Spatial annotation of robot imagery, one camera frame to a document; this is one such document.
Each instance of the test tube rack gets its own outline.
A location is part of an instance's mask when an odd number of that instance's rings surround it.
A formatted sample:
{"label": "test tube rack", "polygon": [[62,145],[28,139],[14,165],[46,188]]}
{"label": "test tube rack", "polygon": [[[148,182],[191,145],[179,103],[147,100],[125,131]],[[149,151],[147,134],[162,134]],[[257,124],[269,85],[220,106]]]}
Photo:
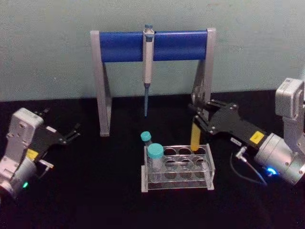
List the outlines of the test tube rack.
{"label": "test tube rack", "polygon": [[214,190],[215,166],[209,144],[197,151],[190,146],[164,146],[162,167],[153,171],[144,147],[144,165],[141,167],[142,192],[156,189],[207,188]]}

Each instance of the test tube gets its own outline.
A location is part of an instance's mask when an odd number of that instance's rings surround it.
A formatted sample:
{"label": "test tube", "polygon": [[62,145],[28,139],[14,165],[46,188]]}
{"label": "test tube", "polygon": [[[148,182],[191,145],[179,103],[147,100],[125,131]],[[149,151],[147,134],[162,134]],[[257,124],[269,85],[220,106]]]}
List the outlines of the test tube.
{"label": "test tube", "polygon": [[191,133],[191,150],[197,151],[199,149],[200,144],[200,129],[199,127],[193,123],[192,124],[192,133]]}
{"label": "test tube", "polygon": [[164,156],[164,148],[158,143],[152,143],[147,148],[148,163],[150,167],[150,180],[152,182],[161,181],[162,157]]}
{"label": "test tube", "polygon": [[149,133],[148,131],[144,131],[141,133],[141,139],[145,143],[146,147],[153,143],[151,133]]}

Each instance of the yellow label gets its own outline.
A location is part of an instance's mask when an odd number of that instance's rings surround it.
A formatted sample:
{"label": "yellow label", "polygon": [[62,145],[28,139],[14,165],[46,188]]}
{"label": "yellow label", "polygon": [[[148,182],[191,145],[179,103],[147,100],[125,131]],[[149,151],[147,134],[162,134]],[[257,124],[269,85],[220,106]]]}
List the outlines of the yellow label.
{"label": "yellow label", "polygon": [[199,127],[193,123],[192,125],[192,135],[191,135],[191,150],[197,151],[199,149],[199,142],[200,142],[200,129]]}
{"label": "yellow label", "polygon": [[258,144],[263,139],[263,137],[264,137],[264,134],[262,134],[259,131],[256,131],[254,133],[254,135],[250,138],[250,141],[255,144]]}
{"label": "yellow label", "polygon": [[27,151],[27,157],[29,159],[31,159],[32,161],[35,160],[35,158],[37,157],[38,153],[34,150],[28,149]]}

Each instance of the blue bar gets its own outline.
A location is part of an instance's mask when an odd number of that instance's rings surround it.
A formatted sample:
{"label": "blue bar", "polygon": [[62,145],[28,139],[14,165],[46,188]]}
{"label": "blue bar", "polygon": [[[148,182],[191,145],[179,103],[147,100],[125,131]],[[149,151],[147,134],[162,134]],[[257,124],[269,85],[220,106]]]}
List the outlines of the blue bar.
{"label": "blue bar", "polygon": [[[139,32],[101,32],[103,62],[143,61],[143,34]],[[207,31],[157,31],[154,61],[204,60]]]}

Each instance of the connector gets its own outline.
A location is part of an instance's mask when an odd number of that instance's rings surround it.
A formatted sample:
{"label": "connector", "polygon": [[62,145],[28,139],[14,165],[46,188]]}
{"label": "connector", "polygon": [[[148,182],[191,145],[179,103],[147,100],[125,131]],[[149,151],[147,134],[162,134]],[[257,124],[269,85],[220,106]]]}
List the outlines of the connector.
{"label": "connector", "polygon": [[243,156],[244,153],[246,152],[246,150],[247,150],[246,146],[241,147],[240,150],[235,155],[235,157],[237,157],[238,159],[242,160],[243,162],[247,162],[247,159]]}

